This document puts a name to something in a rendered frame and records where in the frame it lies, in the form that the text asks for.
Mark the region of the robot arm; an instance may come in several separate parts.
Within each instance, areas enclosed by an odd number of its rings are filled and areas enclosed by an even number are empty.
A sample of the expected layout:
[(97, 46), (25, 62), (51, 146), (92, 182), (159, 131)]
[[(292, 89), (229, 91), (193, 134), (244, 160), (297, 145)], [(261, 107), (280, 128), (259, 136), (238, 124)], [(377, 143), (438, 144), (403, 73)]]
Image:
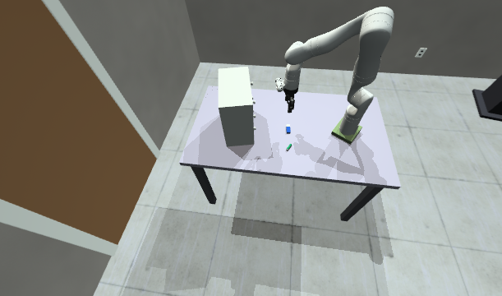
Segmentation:
[[(307, 40), (295, 42), (285, 53), (286, 66), (284, 81), (276, 78), (278, 92), (284, 88), (295, 90), (299, 86), (303, 62), (328, 53), (340, 44), (359, 35), (359, 57), (355, 63), (352, 84), (348, 92), (347, 107), (339, 130), (346, 136), (354, 135), (364, 113), (371, 104), (374, 95), (363, 89), (372, 83), (380, 68), (380, 58), (389, 42), (394, 23), (394, 12), (388, 7), (377, 7), (352, 21)], [(361, 87), (360, 87), (361, 86)], [(356, 108), (354, 107), (356, 106)]]

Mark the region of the grey chest of drawers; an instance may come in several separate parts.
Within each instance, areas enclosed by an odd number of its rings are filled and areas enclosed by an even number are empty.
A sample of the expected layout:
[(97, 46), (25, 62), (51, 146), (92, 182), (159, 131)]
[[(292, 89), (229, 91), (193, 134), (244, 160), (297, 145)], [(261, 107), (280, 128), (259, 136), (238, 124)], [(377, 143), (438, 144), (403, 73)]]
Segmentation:
[(254, 145), (254, 119), (248, 67), (219, 69), (219, 115), (226, 146)]

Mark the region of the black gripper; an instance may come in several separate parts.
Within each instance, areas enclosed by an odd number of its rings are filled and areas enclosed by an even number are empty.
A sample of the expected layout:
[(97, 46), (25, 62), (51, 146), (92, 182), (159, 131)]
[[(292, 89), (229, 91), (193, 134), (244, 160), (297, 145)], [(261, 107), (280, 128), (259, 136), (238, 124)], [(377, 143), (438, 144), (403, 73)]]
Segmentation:
[(283, 92), (285, 93), (285, 101), (287, 101), (288, 104), (288, 113), (291, 113), (294, 109), (295, 104), (294, 95), (298, 92), (298, 88), (295, 90), (287, 90), (286, 88), (284, 88)]

